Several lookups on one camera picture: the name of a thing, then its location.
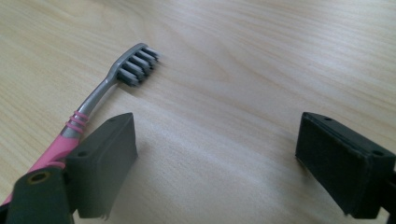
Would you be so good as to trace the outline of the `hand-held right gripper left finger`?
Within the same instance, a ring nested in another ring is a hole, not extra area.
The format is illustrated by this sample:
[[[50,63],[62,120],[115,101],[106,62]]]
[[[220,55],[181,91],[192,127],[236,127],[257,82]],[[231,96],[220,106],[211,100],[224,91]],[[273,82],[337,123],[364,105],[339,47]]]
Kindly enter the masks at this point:
[[[65,158],[71,209],[81,218],[107,218],[136,158],[134,115],[104,122]]]

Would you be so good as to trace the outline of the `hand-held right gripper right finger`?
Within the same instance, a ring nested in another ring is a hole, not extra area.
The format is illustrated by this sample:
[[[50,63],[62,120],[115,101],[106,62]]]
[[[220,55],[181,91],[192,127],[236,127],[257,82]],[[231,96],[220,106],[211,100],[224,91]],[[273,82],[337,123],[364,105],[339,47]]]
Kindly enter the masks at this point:
[[[374,219],[385,209],[396,219],[396,154],[334,119],[304,112],[295,156],[345,214]]]

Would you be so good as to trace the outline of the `pink and grey toothbrush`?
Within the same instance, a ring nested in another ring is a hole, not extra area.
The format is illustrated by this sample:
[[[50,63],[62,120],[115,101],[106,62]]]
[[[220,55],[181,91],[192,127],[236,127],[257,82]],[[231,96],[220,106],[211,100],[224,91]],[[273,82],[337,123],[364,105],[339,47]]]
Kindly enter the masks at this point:
[[[149,76],[158,60],[159,53],[144,43],[136,44],[124,52],[112,64],[105,79],[73,113],[59,135],[28,172],[48,166],[64,168],[65,163],[62,158],[79,144],[90,114],[106,92],[119,82],[130,87],[139,86]]]

